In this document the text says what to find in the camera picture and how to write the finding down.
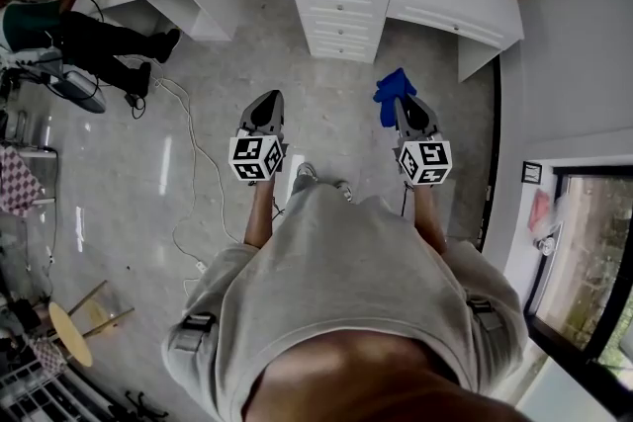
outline cable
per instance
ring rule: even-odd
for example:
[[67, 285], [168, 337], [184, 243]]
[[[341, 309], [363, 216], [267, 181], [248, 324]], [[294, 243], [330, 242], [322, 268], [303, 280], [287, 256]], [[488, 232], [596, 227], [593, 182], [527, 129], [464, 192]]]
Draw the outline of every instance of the cable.
[[284, 211], [286, 210], [285, 208], [283, 208], [282, 210], [279, 209], [279, 207], [277, 206], [277, 203], [275, 202], [275, 196], [273, 196], [273, 208], [275, 209], [275, 211], [277, 212], [277, 214], [275, 214], [273, 216], [273, 221], [275, 221], [275, 218], [277, 216], [282, 216], [284, 214]]
[[[49, 292], [48, 294], [45, 292], [44, 293], [44, 299], [46, 300], [50, 300], [51, 296], [52, 296], [52, 292], [54, 290], [54, 286], [52, 284], [52, 280], [50, 279], [50, 267], [52, 266], [52, 264], [54, 263], [54, 251], [55, 248], [57, 247], [57, 216], [58, 216], [58, 198], [57, 196], [59, 195], [58, 193], [58, 185], [59, 185], [59, 152], [55, 149], [55, 148], [51, 148], [50, 146], [36, 146], [34, 144], [28, 144], [28, 143], [13, 143], [14, 146], [18, 146], [21, 148], [33, 148], [33, 149], [42, 149], [44, 151], [51, 151], [55, 154], [55, 161], [57, 162], [55, 165], [55, 178], [54, 178], [54, 182], [53, 182], [53, 189], [55, 192], [55, 206], [54, 206], [54, 229], [52, 232], [52, 246], [51, 248], [46, 247], [46, 249], [48, 250], [48, 264], [46, 266], [42, 266], [42, 272], [44, 273], [46, 279], [48, 280], [48, 284], [50, 285], [49, 288]], [[27, 248], [27, 252], [26, 252], [26, 259], [29, 259], [29, 231], [27, 229], [27, 224], [26, 222], [24, 222], [25, 225], [25, 230], [26, 230], [26, 248]]]
[[[142, 116], [145, 114], [145, 108], [146, 108], [145, 99], [143, 97], [138, 97], [138, 99], [142, 101], [142, 108], [139, 108], [136, 105], [132, 106], [132, 118], [134, 118], [135, 120], [140, 120], [142, 118]], [[138, 116], [135, 115], [136, 110], [140, 111], [140, 115]]]
[[413, 186], [405, 182], [405, 195], [403, 196], [403, 209], [400, 211], [400, 216], [405, 216], [405, 206], [407, 205], [407, 192], [413, 190]]
[[99, 11], [99, 16], [101, 16], [101, 23], [105, 22], [105, 18], [103, 17], [103, 12], [101, 11], [101, 8], [99, 7], [99, 4], [97, 4], [97, 2], [95, 0], [89, 0], [90, 2], [92, 2], [95, 7], [97, 8], [97, 11]]
[[189, 291], [187, 290], [187, 282], [200, 282], [200, 278], [185, 278], [182, 281], [182, 288], [185, 290], [187, 298], [189, 298]]
[[[122, 58], [128, 59], [128, 60], [136, 60], [139, 62], [145, 62], [146, 60], [143, 60], [142, 58], [137, 58], [135, 56], [123, 56]], [[189, 131], [189, 139], [191, 141], [191, 146], [193, 149], [193, 173], [192, 173], [192, 179], [191, 179], [191, 191], [193, 194], [193, 201], [191, 204], [191, 208], [189, 210], [189, 212], [185, 215], [182, 216], [178, 222], [175, 224], [174, 228], [171, 231], [171, 239], [174, 243], [174, 245], [176, 246], [176, 248], [178, 248], [178, 250], [183, 254], [186, 255], [187, 257], [191, 257], [192, 259], [194, 259], [196, 262], [202, 262], [204, 264], [204, 261], [202, 259], [200, 259], [199, 257], [197, 257], [196, 255], [189, 253], [187, 251], [185, 251], [179, 244], [178, 241], [176, 240], [176, 230], [178, 229], [178, 227], [180, 226], [181, 223], [183, 223], [184, 221], [187, 221], [191, 218], [191, 216], [193, 215], [194, 209], [196, 207], [196, 202], [197, 202], [197, 195], [196, 195], [196, 188], [195, 188], [195, 181], [196, 181], [196, 162], [198, 160], [197, 157], [197, 152], [200, 151], [200, 153], [202, 153], [210, 162], [211, 164], [214, 166], [214, 168], [216, 169], [216, 173], [218, 174], [218, 185], [220, 187], [220, 193], [222, 196], [222, 207], [221, 207], [221, 216], [222, 216], [222, 227], [223, 230], [225, 232], [226, 237], [228, 237], [230, 240], [234, 241], [235, 243], [238, 243], [239, 241], [228, 232], [228, 230], [226, 229], [226, 219], [225, 219], [225, 204], [226, 204], [226, 196], [225, 196], [225, 189], [222, 183], [222, 175], [220, 173], [220, 167], [218, 167], [218, 164], [216, 163], [216, 161], [203, 149], [200, 147], [200, 145], [198, 144], [198, 142], [196, 141], [196, 133], [194, 131], [194, 124], [193, 124], [193, 117], [191, 115], [191, 97], [189, 96], [189, 93], [187, 92], [187, 90], [185, 90], [183, 87], [181, 87], [178, 83], [176, 83], [174, 80], [172, 79], [167, 79], [164, 77], [164, 71], [162, 69], [162, 66], [156, 62], [155, 60], [153, 61], [158, 68], [160, 69], [160, 73], [161, 76], [159, 78], [155, 78], [153, 76], [150, 75], [150, 78], [153, 79], [153, 84], [156, 88], [163, 88], [167, 93], [169, 93], [170, 95], [174, 96], [176, 99], [178, 99], [178, 102], [180, 103], [180, 106], [182, 107], [183, 111], [187, 114], [187, 127], [188, 127], [188, 131]], [[186, 96], [187, 96], [187, 106], [185, 106], [185, 103], [183, 102], [182, 98], [176, 94], [175, 92], [173, 92], [172, 90], [169, 89], [169, 87], [167, 87], [165, 85], [165, 83], [172, 83], [173, 85], [175, 85], [176, 87], [178, 87]], [[187, 296], [189, 296], [189, 292], [187, 291], [187, 287], [186, 284], [187, 282], [197, 282], [199, 279], [185, 279], [183, 281], [183, 290], [185, 291], [185, 294]]]

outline checkered cloth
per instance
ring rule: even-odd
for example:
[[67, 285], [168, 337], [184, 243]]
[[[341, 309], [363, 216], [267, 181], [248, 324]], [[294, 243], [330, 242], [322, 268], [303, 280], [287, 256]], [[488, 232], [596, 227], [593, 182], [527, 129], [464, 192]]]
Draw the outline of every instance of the checkered cloth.
[[34, 355], [38, 358], [38, 361], [40, 361], [40, 364], [42, 364], [44, 370], [52, 377], [56, 377], [66, 369], [66, 361], [63, 355], [61, 355], [59, 349], [46, 338], [38, 338], [36, 340], [29, 339], [29, 346], [31, 350], [33, 350]]
[[26, 218], [42, 185], [13, 146], [0, 146], [0, 210]]

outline white cable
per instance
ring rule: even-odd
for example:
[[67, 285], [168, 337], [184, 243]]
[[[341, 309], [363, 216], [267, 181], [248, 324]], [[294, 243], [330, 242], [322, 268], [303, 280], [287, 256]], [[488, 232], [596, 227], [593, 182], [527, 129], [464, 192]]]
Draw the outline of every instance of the white cable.
[[185, 278], [182, 281], [182, 288], [185, 290], [187, 298], [189, 298], [189, 291], [187, 290], [187, 282], [200, 282], [200, 278]]
[[[137, 58], [137, 57], [129, 57], [129, 56], [124, 56], [123, 58], [128, 59], [128, 60], [136, 60], [136, 61], [140, 61], [140, 62], [146, 62], [146, 60], [143, 60], [141, 58]], [[174, 226], [174, 228], [171, 231], [171, 239], [174, 243], [174, 245], [176, 246], [176, 248], [178, 248], [178, 250], [180, 250], [181, 253], [183, 253], [184, 255], [191, 257], [192, 259], [195, 259], [196, 262], [203, 262], [199, 257], [197, 257], [196, 255], [186, 252], [179, 244], [178, 241], [176, 241], [176, 229], [178, 228], [178, 226], [184, 222], [187, 221], [189, 218], [191, 218], [194, 209], [196, 208], [196, 161], [197, 161], [197, 156], [196, 153], [198, 151], [200, 151], [206, 158], [207, 160], [209, 160], [212, 165], [215, 167], [216, 169], [216, 173], [218, 174], [218, 185], [220, 186], [220, 194], [222, 196], [222, 207], [221, 207], [221, 216], [222, 216], [222, 229], [224, 230], [226, 237], [228, 237], [229, 239], [231, 239], [232, 241], [238, 243], [239, 241], [228, 232], [228, 230], [226, 230], [226, 220], [225, 220], [225, 189], [223, 187], [222, 184], [222, 176], [220, 174], [220, 167], [218, 167], [218, 164], [216, 163], [216, 161], [211, 158], [211, 156], [200, 147], [200, 145], [198, 144], [198, 142], [196, 141], [196, 133], [194, 131], [194, 122], [193, 122], [193, 117], [191, 116], [191, 97], [189, 96], [189, 93], [187, 92], [187, 90], [185, 90], [183, 87], [181, 87], [178, 83], [176, 83], [173, 79], [167, 79], [164, 77], [164, 71], [162, 66], [156, 61], [154, 60], [153, 63], [155, 63], [158, 68], [160, 69], [160, 73], [161, 76], [160, 78], [155, 78], [153, 76], [149, 76], [151, 79], [153, 79], [153, 83], [154, 86], [156, 88], [161, 87], [162, 89], [164, 89], [166, 92], [168, 92], [169, 94], [173, 95], [176, 99], [178, 99], [178, 102], [180, 103], [180, 106], [182, 107], [183, 111], [187, 114], [187, 123], [188, 123], [188, 131], [189, 131], [189, 140], [191, 141], [191, 146], [193, 149], [193, 154], [194, 154], [194, 167], [193, 167], [193, 175], [191, 178], [191, 191], [193, 193], [193, 202], [191, 204], [191, 208], [189, 209], [189, 212], [181, 217], [178, 222], [176, 223], [176, 225]], [[176, 94], [175, 92], [173, 92], [172, 90], [170, 90], [167, 86], [165, 86], [164, 82], [169, 82], [169, 83], [173, 83], [174, 85], [176, 85], [186, 96], [187, 96], [187, 106], [185, 106], [185, 103], [183, 102], [182, 98]], [[200, 279], [185, 279], [183, 281], [183, 289], [185, 291], [185, 294], [187, 296], [189, 296], [189, 292], [187, 291], [187, 287], [186, 284], [187, 282], [197, 282]]]

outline fiducial marker cube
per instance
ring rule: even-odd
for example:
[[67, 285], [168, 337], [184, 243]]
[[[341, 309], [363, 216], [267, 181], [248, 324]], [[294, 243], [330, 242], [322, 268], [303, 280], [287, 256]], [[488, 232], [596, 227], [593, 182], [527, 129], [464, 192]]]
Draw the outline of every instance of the fiducial marker cube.
[[284, 153], [276, 135], [232, 137], [228, 163], [240, 181], [267, 181], [275, 174]]
[[407, 141], [398, 161], [412, 185], [444, 183], [453, 167], [448, 141]]

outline shoe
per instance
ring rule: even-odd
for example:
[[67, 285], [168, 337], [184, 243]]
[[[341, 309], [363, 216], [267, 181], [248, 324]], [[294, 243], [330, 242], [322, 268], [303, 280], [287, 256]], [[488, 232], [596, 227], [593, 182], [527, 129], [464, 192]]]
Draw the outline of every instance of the shoe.
[[180, 42], [181, 36], [182, 33], [178, 29], [171, 29], [167, 34], [155, 36], [157, 39], [160, 38], [160, 45], [156, 51], [156, 60], [159, 63], [165, 63], [169, 59], [174, 47]]
[[338, 183], [334, 184], [334, 187], [343, 193], [343, 196], [348, 203], [352, 202], [354, 196], [352, 195], [352, 187], [349, 183], [347, 183], [346, 181], [339, 181]]
[[144, 99], [147, 97], [147, 92], [149, 91], [151, 64], [149, 62], [143, 62], [136, 72], [140, 74], [140, 78], [138, 79], [138, 84], [130, 90], [130, 94]]
[[302, 176], [304, 174], [307, 176], [311, 176], [314, 179], [317, 178], [317, 171], [315, 171], [315, 166], [310, 162], [304, 162], [303, 164], [300, 164], [297, 168], [297, 176]]

